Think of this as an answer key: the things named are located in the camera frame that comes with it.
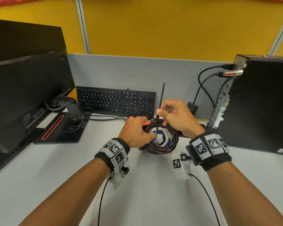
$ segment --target person's left arm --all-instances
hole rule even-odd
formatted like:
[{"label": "person's left arm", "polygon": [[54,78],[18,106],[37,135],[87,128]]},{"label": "person's left arm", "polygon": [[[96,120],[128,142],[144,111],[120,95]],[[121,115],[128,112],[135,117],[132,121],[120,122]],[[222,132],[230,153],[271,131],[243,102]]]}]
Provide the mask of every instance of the person's left arm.
[{"label": "person's left arm", "polygon": [[[129,117],[118,138],[124,140],[129,148],[149,143],[156,134],[143,131],[144,121],[147,121],[146,117]],[[33,210],[20,226],[79,225],[110,171],[102,159],[91,160]]]}]

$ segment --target gray divider panel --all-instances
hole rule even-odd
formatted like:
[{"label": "gray divider panel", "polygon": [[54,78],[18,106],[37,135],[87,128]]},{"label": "gray divider panel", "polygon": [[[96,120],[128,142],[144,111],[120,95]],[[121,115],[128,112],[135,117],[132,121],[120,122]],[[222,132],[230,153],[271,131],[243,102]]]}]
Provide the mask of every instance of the gray divider panel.
[{"label": "gray divider panel", "polygon": [[[199,87],[198,74],[205,68],[223,64],[211,61],[90,54],[69,54],[68,59],[76,86],[156,92],[156,108],[159,106],[163,82],[166,83],[163,99],[182,99],[187,104],[193,102]],[[220,69],[216,68],[204,72],[201,81],[218,71]],[[225,80],[214,76],[204,84],[214,101]],[[202,89],[196,105],[199,106],[197,118],[211,117],[213,106]]]}]

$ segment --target desk surface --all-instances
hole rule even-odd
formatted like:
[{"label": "desk surface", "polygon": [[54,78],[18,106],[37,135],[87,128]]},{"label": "desk surface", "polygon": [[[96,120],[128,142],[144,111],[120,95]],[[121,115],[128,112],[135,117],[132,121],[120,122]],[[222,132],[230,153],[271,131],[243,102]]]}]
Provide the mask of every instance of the desk surface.
[{"label": "desk surface", "polygon": [[[41,125],[45,127],[55,114]],[[78,144],[29,145],[0,172],[0,226],[18,225],[120,132],[123,121],[90,121]],[[175,151],[185,151],[180,138]],[[283,156],[230,148],[233,163],[283,214]],[[150,155],[138,149],[129,153],[129,174],[118,188],[108,183],[100,225],[217,225],[211,204],[196,179],[176,180],[171,154]],[[221,225],[226,225],[213,187],[201,167],[191,166],[206,187]],[[103,186],[80,225],[97,224]]]}]

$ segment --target white desk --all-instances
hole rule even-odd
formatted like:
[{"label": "white desk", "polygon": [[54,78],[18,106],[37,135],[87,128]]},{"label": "white desk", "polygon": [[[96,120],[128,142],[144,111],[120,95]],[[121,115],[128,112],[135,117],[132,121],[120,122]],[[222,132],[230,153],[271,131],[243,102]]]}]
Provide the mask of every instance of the white desk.
[{"label": "white desk", "polygon": [[[42,125],[45,127],[51,114]],[[109,139],[117,137],[123,121],[90,121],[78,144],[31,144],[0,172],[0,226],[18,225],[37,205],[67,180]],[[177,151],[188,139],[180,138]],[[234,164],[283,214],[283,156],[230,148]],[[211,204],[196,179],[176,180],[168,155],[132,149],[129,174],[114,189],[108,183],[100,225],[217,225]],[[206,172],[192,166],[206,187],[221,225],[226,225]],[[80,225],[97,224],[103,186]]]}]

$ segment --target keyboard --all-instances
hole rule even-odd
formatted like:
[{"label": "keyboard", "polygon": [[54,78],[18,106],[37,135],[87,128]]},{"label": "keyboard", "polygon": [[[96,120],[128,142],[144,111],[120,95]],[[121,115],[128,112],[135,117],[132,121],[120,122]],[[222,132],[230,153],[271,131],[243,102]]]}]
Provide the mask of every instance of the keyboard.
[{"label": "keyboard", "polygon": [[155,92],[77,86],[84,111],[114,116],[154,118]]}]

